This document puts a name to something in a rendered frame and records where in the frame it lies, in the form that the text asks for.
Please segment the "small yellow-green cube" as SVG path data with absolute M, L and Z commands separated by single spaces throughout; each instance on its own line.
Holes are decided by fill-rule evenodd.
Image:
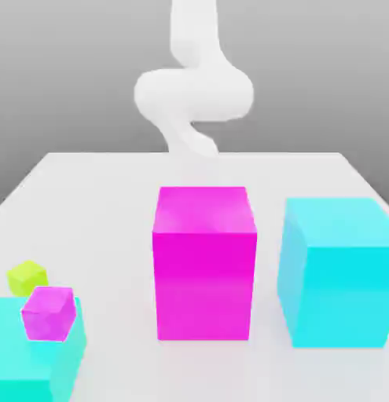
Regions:
M 27 297 L 37 286 L 48 286 L 46 270 L 34 261 L 24 261 L 6 273 L 9 289 L 14 296 Z

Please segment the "large magenta box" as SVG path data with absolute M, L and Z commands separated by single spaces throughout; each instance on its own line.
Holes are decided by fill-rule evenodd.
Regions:
M 152 229 L 158 338 L 248 339 L 256 248 L 244 187 L 161 187 Z

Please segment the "large cyan box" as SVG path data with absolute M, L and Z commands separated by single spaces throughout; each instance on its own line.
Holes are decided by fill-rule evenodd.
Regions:
M 383 347 L 388 213 L 366 197 L 287 199 L 277 294 L 293 346 Z

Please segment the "large turquoise box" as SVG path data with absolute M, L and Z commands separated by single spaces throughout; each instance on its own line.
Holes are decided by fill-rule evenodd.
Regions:
M 86 348 L 79 298 L 64 342 L 28 339 L 20 310 L 25 298 L 0 297 L 0 402 L 70 402 Z

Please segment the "small violet cube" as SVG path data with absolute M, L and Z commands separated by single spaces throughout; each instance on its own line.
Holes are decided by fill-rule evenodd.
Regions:
M 21 311 L 29 340 L 64 342 L 76 318 L 71 287 L 37 286 Z

